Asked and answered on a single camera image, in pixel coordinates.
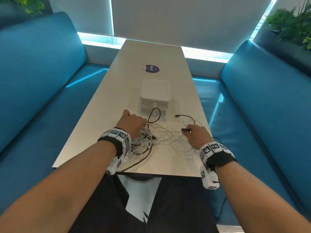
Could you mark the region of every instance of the tabletop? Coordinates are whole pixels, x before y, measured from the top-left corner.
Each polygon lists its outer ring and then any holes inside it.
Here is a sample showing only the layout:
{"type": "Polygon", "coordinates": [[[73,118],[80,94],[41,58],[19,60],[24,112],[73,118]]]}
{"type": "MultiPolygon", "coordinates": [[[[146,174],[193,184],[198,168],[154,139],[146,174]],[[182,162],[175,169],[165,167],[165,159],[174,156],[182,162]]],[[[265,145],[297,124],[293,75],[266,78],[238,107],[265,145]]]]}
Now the tabletop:
{"type": "MultiPolygon", "coordinates": [[[[104,131],[116,125],[124,109],[138,115],[142,82],[146,78],[165,80],[170,85],[167,115],[158,121],[159,124],[170,131],[180,131],[185,127],[183,121],[189,122],[190,118],[174,115],[185,114],[210,132],[181,47],[126,40],[53,167],[59,167],[96,143],[104,131]],[[156,66],[157,72],[150,73],[150,66],[156,66]]],[[[180,136],[181,133],[174,133],[172,141],[180,136]]],[[[182,153],[171,146],[179,151],[191,149],[185,137],[172,144],[160,143],[152,148],[146,160],[126,172],[200,177],[202,162],[198,151],[192,149],[182,153]]],[[[119,169],[123,170],[142,158],[143,155],[130,156],[119,169]]]]}

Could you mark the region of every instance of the hand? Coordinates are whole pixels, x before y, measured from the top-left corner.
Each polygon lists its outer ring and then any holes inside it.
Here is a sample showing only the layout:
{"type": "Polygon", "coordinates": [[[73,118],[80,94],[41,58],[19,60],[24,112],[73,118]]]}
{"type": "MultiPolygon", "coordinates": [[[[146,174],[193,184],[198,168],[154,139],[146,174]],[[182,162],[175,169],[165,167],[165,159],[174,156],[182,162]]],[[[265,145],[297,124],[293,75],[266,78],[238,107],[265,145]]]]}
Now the hand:
{"type": "Polygon", "coordinates": [[[124,110],[116,127],[122,128],[127,133],[130,133],[131,140],[133,140],[140,136],[140,130],[146,126],[146,124],[146,119],[138,117],[135,114],[131,115],[128,110],[124,110]]]}
{"type": "Polygon", "coordinates": [[[183,132],[183,135],[188,138],[189,144],[196,150],[199,150],[206,143],[214,141],[205,127],[189,124],[188,128],[191,129],[191,133],[183,132]]]}

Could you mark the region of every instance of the clear plastic container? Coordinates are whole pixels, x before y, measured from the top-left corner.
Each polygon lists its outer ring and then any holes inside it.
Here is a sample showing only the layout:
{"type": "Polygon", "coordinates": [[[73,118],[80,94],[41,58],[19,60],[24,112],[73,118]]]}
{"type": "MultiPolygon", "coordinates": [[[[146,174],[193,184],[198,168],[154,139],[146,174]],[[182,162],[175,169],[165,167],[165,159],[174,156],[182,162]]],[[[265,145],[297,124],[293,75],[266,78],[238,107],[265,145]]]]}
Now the clear plastic container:
{"type": "MultiPolygon", "coordinates": [[[[170,100],[169,82],[154,79],[143,80],[140,98],[140,113],[142,115],[149,116],[152,109],[158,107],[161,117],[165,117],[170,100]]],[[[159,111],[154,110],[152,116],[158,117],[159,111]]]]}

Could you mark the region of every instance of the white floor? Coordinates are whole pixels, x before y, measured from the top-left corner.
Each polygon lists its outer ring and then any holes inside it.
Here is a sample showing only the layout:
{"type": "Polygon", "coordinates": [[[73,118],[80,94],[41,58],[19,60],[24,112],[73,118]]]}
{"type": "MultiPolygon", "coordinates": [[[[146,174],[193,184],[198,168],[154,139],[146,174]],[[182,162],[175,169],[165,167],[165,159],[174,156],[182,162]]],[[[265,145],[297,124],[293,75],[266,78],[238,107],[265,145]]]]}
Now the white floor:
{"type": "MultiPolygon", "coordinates": [[[[144,212],[148,215],[150,213],[161,178],[155,177],[142,182],[132,180],[124,175],[118,175],[118,177],[130,195],[126,210],[143,222],[144,212]]],[[[217,228],[220,233],[244,232],[241,227],[236,226],[217,225],[217,228]]]]}

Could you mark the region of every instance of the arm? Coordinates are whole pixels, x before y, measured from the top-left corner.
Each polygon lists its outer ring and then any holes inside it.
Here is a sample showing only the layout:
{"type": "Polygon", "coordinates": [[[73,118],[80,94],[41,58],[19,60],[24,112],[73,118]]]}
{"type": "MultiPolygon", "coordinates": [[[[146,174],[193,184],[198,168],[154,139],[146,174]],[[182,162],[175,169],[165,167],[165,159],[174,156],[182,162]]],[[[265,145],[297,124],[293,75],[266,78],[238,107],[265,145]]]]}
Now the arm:
{"type": "MultiPolygon", "coordinates": [[[[193,148],[213,141],[204,127],[188,127],[192,133],[184,135],[193,148]]],[[[311,232],[311,224],[303,216],[237,162],[215,167],[215,172],[245,232],[311,232]]]]}
{"type": "MultiPolygon", "coordinates": [[[[125,110],[116,126],[136,138],[146,122],[125,110]]],[[[0,216],[0,232],[68,232],[115,156],[99,141],[68,160],[0,216]]]]}

